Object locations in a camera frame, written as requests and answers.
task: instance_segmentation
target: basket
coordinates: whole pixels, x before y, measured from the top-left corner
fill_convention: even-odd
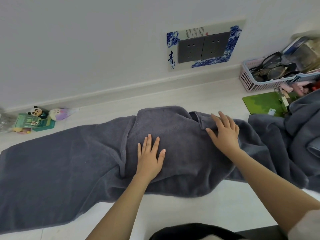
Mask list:
[[[301,82],[301,81],[313,81],[313,80],[316,80],[317,78],[320,78],[320,72],[315,72],[310,74],[299,73],[292,77],[280,78],[280,79],[264,81],[264,82],[257,82],[256,80],[254,80],[254,77],[252,76],[249,70],[251,68],[261,65],[264,59],[265,58],[247,60],[242,63],[239,79],[241,80],[247,92],[277,88],[284,82],[295,83],[295,82]]]

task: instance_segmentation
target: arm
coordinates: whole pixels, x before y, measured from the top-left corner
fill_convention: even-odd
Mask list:
[[[218,136],[207,128],[214,145],[240,170],[263,205],[285,232],[289,232],[310,210],[319,210],[320,202],[285,179],[271,172],[240,149],[239,127],[219,112],[211,115],[218,127]]]
[[[159,141],[160,138],[157,137],[152,147],[149,134],[143,142],[142,149],[141,144],[138,144],[136,175],[86,240],[129,240],[147,186],[162,169],[166,150],[160,152],[157,160]]]

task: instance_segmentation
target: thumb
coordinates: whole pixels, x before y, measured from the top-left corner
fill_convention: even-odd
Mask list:
[[[162,168],[163,165],[163,161],[165,159],[166,156],[166,149],[163,149],[160,154],[159,154],[159,158],[158,158],[158,165]]]
[[[206,128],[206,132],[208,133],[208,135],[210,136],[211,140],[213,142],[215,142],[217,140],[217,136],[216,134],[212,131],[212,129],[210,128]]]

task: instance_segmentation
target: outlet cover sticker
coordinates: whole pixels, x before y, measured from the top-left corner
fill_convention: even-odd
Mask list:
[[[228,62],[241,35],[244,24],[245,20],[237,20],[167,33],[167,62],[169,71],[184,70]],[[225,32],[231,33],[223,56],[209,58],[206,60],[190,61],[180,64],[178,63],[178,42],[180,40],[187,40]]]

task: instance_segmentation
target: white sleeve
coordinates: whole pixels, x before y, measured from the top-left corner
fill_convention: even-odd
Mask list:
[[[320,210],[311,210],[288,233],[289,240],[319,240]]]

